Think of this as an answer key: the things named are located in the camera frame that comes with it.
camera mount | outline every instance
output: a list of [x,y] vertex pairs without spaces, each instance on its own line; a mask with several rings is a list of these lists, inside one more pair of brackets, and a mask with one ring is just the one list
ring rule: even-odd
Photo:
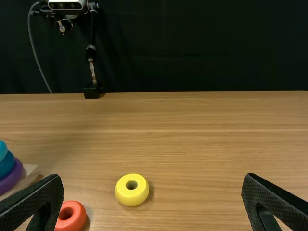
[[97,99],[102,93],[102,85],[96,79],[94,63],[96,61],[96,27],[99,5],[95,1],[85,0],[49,0],[41,1],[38,10],[32,10],[32,16],[42,16],[50,26],[56,24],[60,34],[65,35],[73,29],[74,23],[80,15],[90,14],[89,43],[86,47],[86,61],[90,64],[92,82],[84,90],[85,99]]

black backdrop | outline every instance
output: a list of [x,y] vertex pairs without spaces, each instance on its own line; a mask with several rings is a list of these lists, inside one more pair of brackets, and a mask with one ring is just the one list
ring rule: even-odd
[[[47,92],[33,1],[1,2],[0,93]],[[96,70],[107,92],[306,90],[306,0],[101,0]],[[61,36],[31,19],[54,92],[81,92],[88,21]]]

ring stacking toy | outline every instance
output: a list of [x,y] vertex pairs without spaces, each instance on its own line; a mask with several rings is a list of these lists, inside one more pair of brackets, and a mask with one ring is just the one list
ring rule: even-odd
[[150,187],[146,179],[135,173],[121,177],[115,186],[117,200],[129,207],[142,204],[148,197],[149,191]]
[[66,201],[62,204],[54,231],[80,231],[84,226],[87,213],[78,201]]
[[0,140],[0,162],[4,160],[7,153],[8,153],[8,147],[6,146],[5,142]]
[[0,179],[0,195],[11,189],[23,175],[24,167],[19,159],[15,159],[15,164],[11,171],[5,175],[4,178]]
[[0,180],[6,174],[9,173],[14,164],[15,164],[15,158],[13,154],[10,151],[8,151],[5,158],[0,162]]

wooden table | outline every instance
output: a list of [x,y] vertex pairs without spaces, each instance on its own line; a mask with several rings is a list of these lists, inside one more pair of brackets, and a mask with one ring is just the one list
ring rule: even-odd
[[[249,172],[308,200],[307,92],[0,95],[0,107],[0,139],[61,176],[85,230],[250,231]],[[127,173],[150,183],[141,206],[115,198]]]

blue ring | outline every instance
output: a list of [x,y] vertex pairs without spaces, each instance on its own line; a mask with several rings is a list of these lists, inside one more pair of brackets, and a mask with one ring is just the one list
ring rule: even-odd
[[0,140],[0,162],[4,160],[7,153],[8,153],[8,147],[6,146],[5,142]]
[[8,151],[6,157],[0,163],[0,179],[9,173],[9,171],[13,168],[14,164],[15,157],[10,151]]

